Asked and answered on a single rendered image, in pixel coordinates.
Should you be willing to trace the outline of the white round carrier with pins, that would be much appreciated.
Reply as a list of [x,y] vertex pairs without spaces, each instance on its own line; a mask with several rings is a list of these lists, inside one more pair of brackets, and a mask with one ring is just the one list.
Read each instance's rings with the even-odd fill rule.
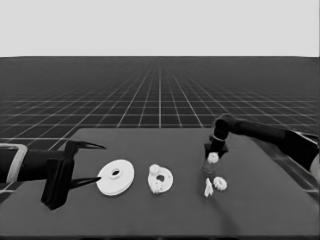
[[167,192],[173,185],[173,174],[165,167],[161,167],[161,172],[157,176],[148,175],[149,187],[152,183],[159,182],[163,184],[163,192]]

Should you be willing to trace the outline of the large thick white disc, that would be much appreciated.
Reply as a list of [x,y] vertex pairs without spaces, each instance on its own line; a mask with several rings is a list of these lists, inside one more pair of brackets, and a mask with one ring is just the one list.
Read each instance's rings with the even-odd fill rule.
[[98,173],[96,185],[106,196],[116,196],[126,191],[133,183],[133,164],[125,159],[117,159],[106,164]]

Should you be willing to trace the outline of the small white T-shaped piece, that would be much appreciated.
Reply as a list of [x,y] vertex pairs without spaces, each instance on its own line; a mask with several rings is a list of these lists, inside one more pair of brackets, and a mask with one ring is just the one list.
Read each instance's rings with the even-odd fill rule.
[[213,192],[214,192],[214,190],[213,190],[212,183],[211,183],[210,179],[207,178],[206,181],[205,181],[204,196],[208,197],[208,196],[212,195]]

